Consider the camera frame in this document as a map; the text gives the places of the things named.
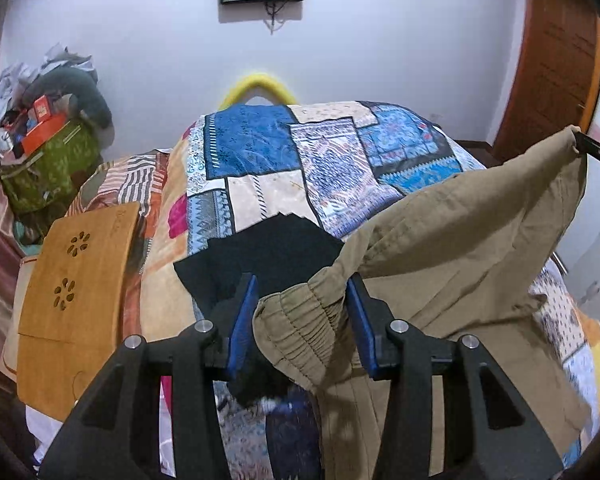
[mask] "wooden door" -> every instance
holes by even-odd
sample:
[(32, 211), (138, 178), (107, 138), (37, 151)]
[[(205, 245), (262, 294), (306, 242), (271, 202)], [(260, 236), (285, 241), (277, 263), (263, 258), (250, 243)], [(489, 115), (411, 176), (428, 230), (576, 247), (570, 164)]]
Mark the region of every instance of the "wooden door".
[(527, 0), (525, 31), (493, 156), (500, 161), (569, 124), (589, 128), (600, 90), (600, 19), (587, 0)]

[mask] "silver bolt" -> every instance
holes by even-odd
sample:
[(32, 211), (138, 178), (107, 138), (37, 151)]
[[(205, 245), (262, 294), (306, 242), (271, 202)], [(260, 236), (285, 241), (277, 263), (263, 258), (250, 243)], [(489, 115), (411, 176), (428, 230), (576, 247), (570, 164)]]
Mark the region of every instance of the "silver bolt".
[(398, 334), (402, 334), (404, 332), (407, 332), (407, 330), (409, 329), (409, 323), (407, 323), (406, 321), (401, 320), (401, 319), (394, 319), (389, 324), (389, 327), (394, 332), (397, 332)]
[(214, 327), (214, 324), (208, 319), (201, 319), (193, 326), (198, 332), (206, 333)]
[(125, 339), (125, 346), (131, 349), (138, 348), (141, 342), (142, 338), (137, 334), (133, 334)]
[(460, 341), (464, 346), (471, 349), (478, 348), (480, 345), (480, 340), (472, 334), (463, 335)]

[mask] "patchwork bedspread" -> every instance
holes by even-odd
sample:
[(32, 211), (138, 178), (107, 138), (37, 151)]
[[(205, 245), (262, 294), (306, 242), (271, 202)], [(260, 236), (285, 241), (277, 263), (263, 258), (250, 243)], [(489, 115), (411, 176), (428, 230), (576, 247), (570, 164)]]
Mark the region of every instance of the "patchwork bedspread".
[[(344, 238), (405, 194), (483, 168), (432, 123), (397, 105), (235, 106), (200, 117), (170, 155), (153, 151), (101, 166), (68, 214), (141, 202), (122, 335), (142, 333), (151, 341), (175, 336), (202, 317), (173, 262), (206, 248), (209, 238), (279, 212), (304, 216)], [(531, 291), (559, 302), (566, 292), (557, 283), (543, 271)], [(565, 457), (569, 461), (600, 424), (600, 360), (596, 365), (587, 339), (585, 327), (592, 325), (561, 305), (548, 301), (538, 321), (571, 382), (592, 405), (588, 433)], [(244, 410), (223, 383), (215, 388), (232, 478), (320, 478), (318, 425), (304, 390)], [(160, 449), (169, 472), (168, 433)]]

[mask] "black cloth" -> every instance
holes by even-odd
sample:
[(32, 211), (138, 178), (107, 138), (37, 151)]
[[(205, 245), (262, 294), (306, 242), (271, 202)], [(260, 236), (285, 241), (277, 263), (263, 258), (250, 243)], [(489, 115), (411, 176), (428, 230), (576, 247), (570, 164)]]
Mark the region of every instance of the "black cloth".
[[(205, 317), (216, 303), (235, 295), (245, 272), (258, 280), (260, 298), (306, 282), (333, 264), (343, 243), (306, 218), (278, 214), (227, 238), (211, 238), (208, 248), (173, 267)], [(261, 397), (284, 396), (291, 382), (261, 354), (251, 334), (244, 365), (227, 386), (243, 406)]]

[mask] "yellow tube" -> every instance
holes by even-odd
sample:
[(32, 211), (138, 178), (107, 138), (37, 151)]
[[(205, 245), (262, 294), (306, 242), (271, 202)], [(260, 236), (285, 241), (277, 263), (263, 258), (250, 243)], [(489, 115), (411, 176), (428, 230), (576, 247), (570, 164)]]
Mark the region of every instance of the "yellow tube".
[(281, 82), (276, 81), (267, 74), (251, 74), (238, 81), (238, 84), (231, 88), (218, 110), (224, 110), (231, 105), (235, 105), (247, 91), (253, 88), (264, 88), (281, 104), (298, 104), (296, 98), (291, 95), (291, 92)]

